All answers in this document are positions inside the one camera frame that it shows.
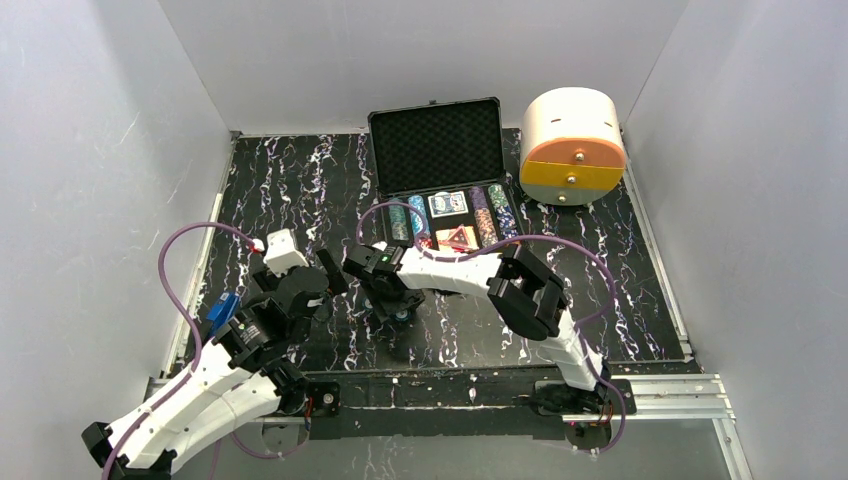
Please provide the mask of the blue playing card deck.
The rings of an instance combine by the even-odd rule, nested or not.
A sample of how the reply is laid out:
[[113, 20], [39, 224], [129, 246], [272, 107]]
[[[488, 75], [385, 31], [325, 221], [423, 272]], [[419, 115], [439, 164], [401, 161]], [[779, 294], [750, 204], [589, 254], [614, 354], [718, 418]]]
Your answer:
[[464, 215], [469, 212], [466, 196], [462, 191], [438, 192], [427, 197], [433, 218]]

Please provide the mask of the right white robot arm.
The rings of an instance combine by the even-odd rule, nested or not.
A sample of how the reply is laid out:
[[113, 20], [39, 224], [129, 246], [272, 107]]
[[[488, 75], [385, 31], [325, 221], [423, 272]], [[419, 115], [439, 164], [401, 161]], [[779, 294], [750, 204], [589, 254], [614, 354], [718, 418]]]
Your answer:
[[358, 245], [342, 269], [359, 280], [381, 321], [413, 313], [427, 290], [489, 301], [513, 334], [538, 343], [560, 371], [561, 380], [534, 386], [538, 412], [600, 414], [610, 405], [609, 370], [582, 340], [563, 280], [528, 249], [511, 244], [500, 252], [463, 255]]

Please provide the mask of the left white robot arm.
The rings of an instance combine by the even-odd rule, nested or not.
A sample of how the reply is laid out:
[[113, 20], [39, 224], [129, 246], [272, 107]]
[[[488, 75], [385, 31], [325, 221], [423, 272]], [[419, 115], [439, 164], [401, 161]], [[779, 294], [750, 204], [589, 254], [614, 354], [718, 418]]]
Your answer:
[[347, 292], [330, 252], [318, 266], [255, 275], [261, 293], [243, 301], [187, 367], [135, 411], [94, 422], [81, 438], [106, 479], [169, 479], [189, 459], [242, 425], [280, 414], [334, 416], [335, 382], [312, 383], [288, 349], [309, 336], [323, 306]]

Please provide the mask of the blue stapler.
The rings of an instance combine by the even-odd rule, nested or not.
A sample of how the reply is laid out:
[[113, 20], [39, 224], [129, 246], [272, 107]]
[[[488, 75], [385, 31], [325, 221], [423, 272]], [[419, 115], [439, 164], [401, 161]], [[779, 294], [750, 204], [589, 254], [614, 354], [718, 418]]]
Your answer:
[[206, 315], [209, 331], [208, 338], [213, 337], [217, 330], [225, 325], [233, 316], [241, 302], [241, 297], [234, 291], [223, 292]]

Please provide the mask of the cyan red chip stack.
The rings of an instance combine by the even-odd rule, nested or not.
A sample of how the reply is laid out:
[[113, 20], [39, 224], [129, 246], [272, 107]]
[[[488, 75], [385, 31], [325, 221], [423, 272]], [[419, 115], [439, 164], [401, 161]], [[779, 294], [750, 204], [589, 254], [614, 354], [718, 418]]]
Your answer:
[[432, 249], [432, 236], [427, 217], [427, 208], [421, 195], [412, 195], [408, 204], [413, 207], [410, 211], [413, 239], [419, 241], [424, 248]]

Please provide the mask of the black poker chip case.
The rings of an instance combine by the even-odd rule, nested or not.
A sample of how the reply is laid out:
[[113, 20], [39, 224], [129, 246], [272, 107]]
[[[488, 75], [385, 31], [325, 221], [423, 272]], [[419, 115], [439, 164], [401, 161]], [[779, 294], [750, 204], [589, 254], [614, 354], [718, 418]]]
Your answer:
[[[483, 247], [469, 195], [472, 187], [481, 187], [485, 193], [499, 241], [507, 239], [499, 230], [489, 198], [488, 187], [492, 184], [503, 187], [515, 214], [519, 235], [524, 234], [510, 187], [498, 98], [375, 111], [368, 116], [368, 127], [375, 160], [377, 199], [384, 205], [375, 216], [389, 244], [412, 246], [410, 211], [413, 207], [408, 204], [408, 198], [421, 195], [427, 208], [433, 247], [448, 231], [459, 226], [469, 230], [475, 245]], [[469, 212], [433, 218], [427, 197], [456, 191], [465, 194]], [[388, 208], [392, 205], [408, 209], [409, 245], [391, 239]]]

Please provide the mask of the purple orange chip stack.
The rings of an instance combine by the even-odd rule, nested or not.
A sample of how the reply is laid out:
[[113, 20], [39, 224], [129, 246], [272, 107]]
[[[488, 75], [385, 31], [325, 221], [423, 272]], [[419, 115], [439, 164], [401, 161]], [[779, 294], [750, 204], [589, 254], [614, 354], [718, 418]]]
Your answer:
[[499, 241], [499, 238], [491, 211], [488, 208], [486, 195], [481, 187], [470, 188], [469, 195], [480, 234], [480, 243], [483, 247], [492, 246]]

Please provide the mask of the green blue white chip stack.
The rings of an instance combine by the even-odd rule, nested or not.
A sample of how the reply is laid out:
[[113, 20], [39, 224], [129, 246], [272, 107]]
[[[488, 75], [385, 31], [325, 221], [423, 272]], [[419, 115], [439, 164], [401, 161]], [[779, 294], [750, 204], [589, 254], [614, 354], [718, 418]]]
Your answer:
[[488, 187], [488, 194], [495, 210], [497, 225], [504, 238], [513, 238], [520, 234], [515, 214], [506, 196], [503, 187], [492, 184]]

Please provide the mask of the white round drawer cabinet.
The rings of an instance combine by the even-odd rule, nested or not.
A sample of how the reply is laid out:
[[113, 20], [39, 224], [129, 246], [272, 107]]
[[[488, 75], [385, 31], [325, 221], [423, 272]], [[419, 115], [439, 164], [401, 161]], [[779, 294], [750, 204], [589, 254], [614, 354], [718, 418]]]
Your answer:
[[616, 107], [607, 94], [561, 87], [527, 107], [518, 178], [529, 198], [558, 206], [590, 204], [618, 186], [626, 165]]

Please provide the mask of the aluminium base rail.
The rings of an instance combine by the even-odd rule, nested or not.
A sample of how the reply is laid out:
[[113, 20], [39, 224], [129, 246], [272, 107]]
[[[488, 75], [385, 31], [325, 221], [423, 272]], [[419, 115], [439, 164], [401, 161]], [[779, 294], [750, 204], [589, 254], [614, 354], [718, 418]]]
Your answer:
[[313, 440], [530, 436], [599, 448], [620, 420], [731, 420], [717, 373], [687, 362], [614, 362], [618, 394], [569, 393], [551, 366], [313, 372]]

